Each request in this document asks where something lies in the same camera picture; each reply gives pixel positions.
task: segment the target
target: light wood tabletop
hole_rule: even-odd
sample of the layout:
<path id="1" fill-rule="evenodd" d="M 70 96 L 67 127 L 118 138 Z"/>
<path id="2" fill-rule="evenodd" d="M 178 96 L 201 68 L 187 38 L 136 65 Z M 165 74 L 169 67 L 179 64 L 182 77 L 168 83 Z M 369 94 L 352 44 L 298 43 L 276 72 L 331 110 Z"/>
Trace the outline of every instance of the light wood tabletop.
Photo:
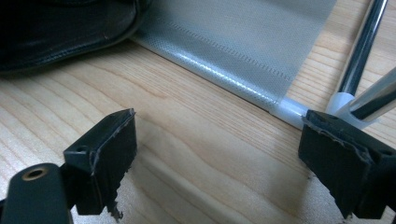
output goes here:
<path id="1" fill-rule="evenodd" d="M 369 0 L 339 0 L 288 96 L 324 111 Z M 359 92 L 396 66 L 390 0 Z M 138 153 L 121 181 L 121 223 L 390 223 L 343 220 L 299 161 L 301 131 L 188 70 L 125 41 L 0 77 L 0 198 L 9 179 L 63 151 L 105 115 L 136 111 Z M 365 130 L 396 147 L 396 111 Z M 115 223 L 104 210 L 76 223 Z"/>

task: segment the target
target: brass screw hole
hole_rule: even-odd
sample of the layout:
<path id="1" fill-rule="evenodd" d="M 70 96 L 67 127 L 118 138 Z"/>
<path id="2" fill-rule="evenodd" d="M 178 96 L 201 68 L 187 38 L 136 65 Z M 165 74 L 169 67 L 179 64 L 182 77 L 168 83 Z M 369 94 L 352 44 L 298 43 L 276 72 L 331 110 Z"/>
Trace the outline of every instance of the brass screw hole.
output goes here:
<path id="1" fill-rule="evenodd" d="M 22 180 L 24 180 L 24 181 L 36 180 L 36 179 L 46 175 L 48 171 L 49 170 L 46 167 L 35 168 L 33 170 L 30 170 L 30 171 L 26 172 L 22 176 Z"/>

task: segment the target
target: metal tube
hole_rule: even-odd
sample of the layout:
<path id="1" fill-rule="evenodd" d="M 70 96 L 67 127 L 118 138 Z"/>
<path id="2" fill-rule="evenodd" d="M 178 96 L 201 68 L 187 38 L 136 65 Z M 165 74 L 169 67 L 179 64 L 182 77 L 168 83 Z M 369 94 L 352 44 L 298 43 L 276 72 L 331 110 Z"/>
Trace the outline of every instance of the metal tube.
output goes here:
<path id="1" fill-rule="evenodd" d="M 396 106 L 396 67 L 349 104 L 357 119 L 370 122 Z"/>
<path id="2" fill-rule="evenodd" d="M 388 0 L 372 0 L 359 29 L 336 92 L 355 95 Z"/>

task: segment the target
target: wood grain surface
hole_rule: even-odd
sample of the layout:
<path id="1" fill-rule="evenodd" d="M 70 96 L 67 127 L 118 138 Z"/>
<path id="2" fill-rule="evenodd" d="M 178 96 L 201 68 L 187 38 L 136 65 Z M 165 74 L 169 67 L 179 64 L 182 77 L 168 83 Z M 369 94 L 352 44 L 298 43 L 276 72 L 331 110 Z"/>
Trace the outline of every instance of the wood grain surface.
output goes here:
<path id="1" fill-rule="evenodd" d="M 288 96 L 323 111 L 368 0 L 339 0 Z M 359 92 L 396 65 L 390 0 Z M 119 189 L 121 223 L 390 223 L 343 220 L 297 158 L 301 131 L 164 58 L 123 42 L 0 77 L 0 198 L 9 179 L 63 151 L 105 115 L 133 107 L 138 154 Z M 396 147 L 396 112 L 365 130 Z M 115 223 L 109 214 L 76 223 Z"/>

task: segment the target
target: gray mesh fabric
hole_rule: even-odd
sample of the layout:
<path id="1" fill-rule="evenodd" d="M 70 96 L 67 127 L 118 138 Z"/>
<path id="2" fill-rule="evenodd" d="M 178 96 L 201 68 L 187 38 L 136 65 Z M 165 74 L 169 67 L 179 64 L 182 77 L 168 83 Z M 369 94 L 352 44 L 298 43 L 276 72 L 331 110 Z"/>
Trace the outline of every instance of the gray mesh fabric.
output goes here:
<path id="1" fill-rule="evenodd" d="M 156 0 L 133 40 L 272 111 L 335 0 Z"/>

